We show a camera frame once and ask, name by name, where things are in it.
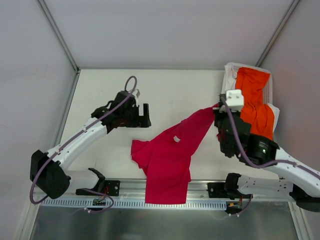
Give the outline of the magenta t shirt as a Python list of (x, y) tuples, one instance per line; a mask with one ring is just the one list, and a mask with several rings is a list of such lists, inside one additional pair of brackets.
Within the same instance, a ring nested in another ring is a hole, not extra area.
[(150, 141), (134, 139), (131, 159), (146, 175), (147, 204), (185, 204), (193, 154), (215, 120), (212, 107), (200, 109)]

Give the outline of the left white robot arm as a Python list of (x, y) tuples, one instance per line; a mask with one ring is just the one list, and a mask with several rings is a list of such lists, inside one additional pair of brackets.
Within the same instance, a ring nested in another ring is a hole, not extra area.
[(144, 103), (139, 113), (138, 98), (122, 90), (115, 99), (96, 108), (80, 130), (65, 142), (46, 152), (37, 150), (31, 156), (30, 180), (51, 199), (65, 193), (80, 196), (99, 195), (104, 192), (106, 178), (95, 168), (84, 171), (69, 167), (90, 145), (117, 128), (149, 128), (149, 105)]

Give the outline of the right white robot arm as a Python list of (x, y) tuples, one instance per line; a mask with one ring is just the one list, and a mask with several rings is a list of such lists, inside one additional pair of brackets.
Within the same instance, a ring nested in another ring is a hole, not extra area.
[(289, 155), (276, 142), (251, 132), (253, 126), (242, 120), (244, 96), (240, 90), (229, 90), (219, 95), (213, 108), (214, 125), (218, 130), (220, 151), (236, 157), (254, 169), (277, 174), (278, 179), (254, 178), (240, 173), (229, 173), (217, 198), (248, 199), (254, 195), (272, 196), (294, 202), (309, 212), (320, 211), (320, 173)]

